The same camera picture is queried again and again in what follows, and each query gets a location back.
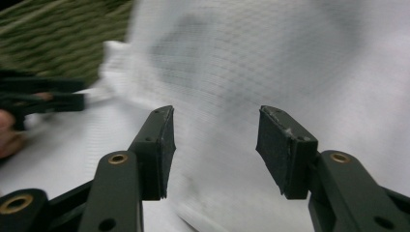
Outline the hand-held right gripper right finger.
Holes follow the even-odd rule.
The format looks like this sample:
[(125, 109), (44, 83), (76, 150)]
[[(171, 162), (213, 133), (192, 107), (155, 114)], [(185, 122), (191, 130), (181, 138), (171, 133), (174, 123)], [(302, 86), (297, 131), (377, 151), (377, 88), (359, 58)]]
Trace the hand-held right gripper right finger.
[(315, 232), (410, 232), (410, 197), (379, 186), (347, 153), (318, 152), (318, 140), (285, 111), (259, 112), (256, 151), (286, 199), (308, 201)]

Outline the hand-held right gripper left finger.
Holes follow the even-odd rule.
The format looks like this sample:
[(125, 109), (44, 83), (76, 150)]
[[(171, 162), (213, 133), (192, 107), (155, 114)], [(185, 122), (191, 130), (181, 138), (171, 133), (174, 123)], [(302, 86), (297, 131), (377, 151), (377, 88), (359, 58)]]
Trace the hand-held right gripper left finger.
[(142, 202), (167, 196), (173, 113), (171, 105), (153, 110), (128, 150), (100, 159), (77, 232), (144, 232)]

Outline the white mesh laundry bag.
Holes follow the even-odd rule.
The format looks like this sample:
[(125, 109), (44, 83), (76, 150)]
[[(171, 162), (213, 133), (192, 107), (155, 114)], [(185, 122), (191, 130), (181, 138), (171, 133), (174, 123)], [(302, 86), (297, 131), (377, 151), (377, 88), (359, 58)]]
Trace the white mesh laundry bag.
[(410, 196), (410, 0), (135, 0), (98, 75), (84, 111), (29, 119), (25, 148), (0, 159), (0, 196), (90, 180), (168, 104), (177, 151), (146, 232), (313, 232), (256, 153), (263, 105)]

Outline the green knit cloth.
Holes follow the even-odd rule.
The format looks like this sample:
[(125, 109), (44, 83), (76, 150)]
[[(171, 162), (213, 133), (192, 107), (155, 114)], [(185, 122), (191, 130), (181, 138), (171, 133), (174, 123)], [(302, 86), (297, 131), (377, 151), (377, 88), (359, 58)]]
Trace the green knit cloth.
[(0, 70), (99, 79), (103, 44), (121, 42), (135, 0), (0, 0)]

